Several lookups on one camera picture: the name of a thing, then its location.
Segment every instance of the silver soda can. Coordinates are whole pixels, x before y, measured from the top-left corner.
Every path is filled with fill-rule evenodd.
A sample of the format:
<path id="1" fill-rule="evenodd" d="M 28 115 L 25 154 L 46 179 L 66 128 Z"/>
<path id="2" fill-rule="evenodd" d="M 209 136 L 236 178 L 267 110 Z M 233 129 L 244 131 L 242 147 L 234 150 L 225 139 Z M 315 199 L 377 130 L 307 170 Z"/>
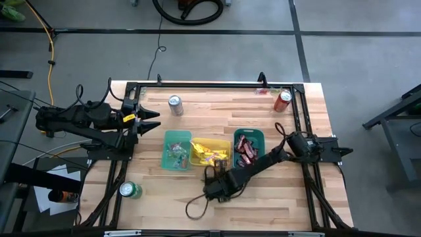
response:
<path id="1" fill-rule="evenodd" d="M 168 104 L 170 105 L 171 113 L 174 116 L 182 116 L 183 115 L 183 105 L 182 105 L 182 98 L 177 95 L 171 95 L 170 99 L 168 100 Z"/>

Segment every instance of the yellow cable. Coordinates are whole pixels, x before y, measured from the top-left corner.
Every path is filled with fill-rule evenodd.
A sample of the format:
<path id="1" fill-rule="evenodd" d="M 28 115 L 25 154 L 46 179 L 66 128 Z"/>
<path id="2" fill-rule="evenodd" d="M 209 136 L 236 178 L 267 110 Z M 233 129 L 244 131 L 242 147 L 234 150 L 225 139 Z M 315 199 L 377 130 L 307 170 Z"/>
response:
<path id="1" fill-rule="evenodd" d="M 66 153 L 66 152 L 69 152 L 69 151 L 74 151 L 74 150 L 77 150 L 77 149 L 80 149 L 81 147 L 80 146 L 78 146 L 78 147 L 71 147 L 71 148 L 68 148 L 68 149 L 65 149 L 64 151 L 60 151 L 60 152 L 58 152 L 57 154 L 54 154 L 51 158 L 53 158 L 53 157 L 57 157 L 58 155 L 61 155 L 61 154 L 63 154 L 63 153 Z"/>
<path id="2" fill-rule="evenodd" d="M 48 38 L 50 40 L 50 45 L 51 45 L 51 61 L 54 61 L 54 43 L 53 43 L 53 39 L 51 39 L 51 36 L 50 36 L 47 28 L 45 27 L 44 23 L 42 22 L 42 20 L 38 16 L 38 14 L 35 12 L 35 10 L 28 4 L 28 2 L 26 2 L 26 4 L 31 9 L 32 13 L 37 17 L 37 19 L 39 20 L 39 23 L 41 23 L 42 27 L 45 30 L 45 33 L 47 33 L 47 36 L 48 36 Z M 48 90 L 50 92 L 51 104 L 54 105 L 53 92 L 51 92 L 51 72 L 52 71 L 53 71 L 53 65 L 50 64 L 50 69 L 49 69 L 49 72 L 48 72 L 48 80 L 47 81 L 48 81 Z"/>

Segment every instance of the gray floor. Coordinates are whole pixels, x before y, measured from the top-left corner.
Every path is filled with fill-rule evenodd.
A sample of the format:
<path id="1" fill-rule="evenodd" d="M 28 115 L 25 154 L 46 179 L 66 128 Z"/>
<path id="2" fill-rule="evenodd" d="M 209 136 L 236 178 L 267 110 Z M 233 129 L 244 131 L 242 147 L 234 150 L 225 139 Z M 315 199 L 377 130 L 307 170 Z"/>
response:
<path id="1" fill-rule="evenodd" d="M 128 1 L 34 1 L 54 27 L 157 29 L 160 17 L 149 0 L 133 8 Z M 165 9 L 179 15 L 173 0 Z M 421 2 L 417 0 L 296 0 L 302 30 L 420 31 Z M 28 17 L 20 26 L 38 22 Z M 213 10 L 203 3 L 192 17 Z M 0 25 L 10 25 L 0 21 Z M 164 29 L 182 28 L 167 21 Z M 292 30 L 287 0 L 233 0 L 220 19 L 189 29 Z M 157 46 L 157 35 L 70 35 L 57 38 L 52 90 L 55 104 L 74 100 L 81 83 L 86 99 L 103 94 L 105 82 L 138 80 L 147 70 Z M 31 80 L 5 80 L 22 90 L 35 90 L 49 101 L 45 34 L 0 34 L 0 68 L 32 70 Z M 402 93 L 421 82 L 421 38 L 303 37 L 311 82 L 321 82 L 334 134 L 340 144 L 354 148 L 346 156 L 344 173 L 355 226 L 361 230 L 421 236 L 419 190 L 389 194 L 385 185 L 401 177 L 380 127 L 371 131 L 361 124 L 396 103 Z M 293 36 L 163 35 L 167 51 L 158 54 L 151 77 L 168 80 L 254 81 L 264 71 L 273 82 L 302 82 Z M 22 143 L 51 149 L 80 140 L 42 136 L 28 121 Z M 23 163 L 36 152 L 20 148 L 15 162 Z"/>

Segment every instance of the white paper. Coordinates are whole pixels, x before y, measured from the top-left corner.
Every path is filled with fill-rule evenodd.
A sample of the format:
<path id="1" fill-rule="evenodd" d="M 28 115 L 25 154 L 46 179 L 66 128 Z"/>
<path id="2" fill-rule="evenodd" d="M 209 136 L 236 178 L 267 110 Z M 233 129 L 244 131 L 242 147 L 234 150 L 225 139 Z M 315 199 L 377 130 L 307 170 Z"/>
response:
<path id="1" fill-rule="evenodd" d="M 67 169 L 65 168 L 66 165 L 60 165 L 55 167 L 53 170 L 48 171 L 48 173 L 80 181 L 80 171 L 68 174 Z M 77 203 L 55 203 L 48 200 L 48 193 L 51 191 L 51 189 L 34 187 L 34 190 L 40 212 L 44 212 L 45 210 L 50 209 L 50 215 L 56 215 L 58 213 L 75 209 L 78 205 Z"/>

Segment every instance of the wooden table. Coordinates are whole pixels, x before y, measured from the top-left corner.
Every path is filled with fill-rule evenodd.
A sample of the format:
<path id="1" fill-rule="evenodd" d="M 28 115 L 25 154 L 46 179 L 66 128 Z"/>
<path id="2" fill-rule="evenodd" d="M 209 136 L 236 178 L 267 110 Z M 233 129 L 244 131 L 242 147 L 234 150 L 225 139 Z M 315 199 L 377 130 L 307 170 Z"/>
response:
<path id="1" fill-rule="evenodd" d="M 125 86 L 125 81 L 112 82 L 112 90 L 120 98 L 124 97 Z M 313 132 L 318 136 L 331 136 L 321 84 L 305 84 L 305 91 Z M 182 98 L 182 117 L 173 117 L 170 113 L 168 98 L 173 94 Z M 250 89 L 147 88 L 141 104 L 146 109 L 159 112 L 161 116 L 151 120 L 161 121 L 162 124 L 139 139 L 133 159 L 129 162 L 126 180 L 140 184 L 143 196 L 140 199 L 123 198 L 118 228 L 310 230 L 303 173 L 296 163 L 283 162 L 261 172 L 252 178 L 244 193 L 231 202 L 211 201 L 206 215 L 199 221 L 186 217 L 185 206 L 189 200 L 203 193 L 200 181 L 203 167 L 192 167 L 186 172 L 161 168 L 163 138 L 167 130 L 189 130 L 193 137 L 232 141 L 236 129 L 258 128 L 264 132 L 266 152 L 269 152 L 281 140 L 274 128 L 275 122 L 282 123 L 287 133 L 295 130 L 291 106 L 283 113 L 275 113 L 272 109 L 274 96 L 255 95 Z M 116 109 L 121 106 L 121 102 L 111 96 L 107 98 L 107 103 Z M 301 102 L 297 104 L 302 116 Z M 82 220 L 103 197 L 109 167 L 109 161 L 98 161 L 87 175 L 81 196 Z M 327 200 L 352 226 L 339 169 L 333 164 L 321 163 L 320 170 Z M 314 204 L 321 224 L 320 205 L 318 201 Z M 112 199 L 107 223 L 113 206 Z M 204 207 L 203 198 L 189 206 L 189 214 L 200 215 Z"/>

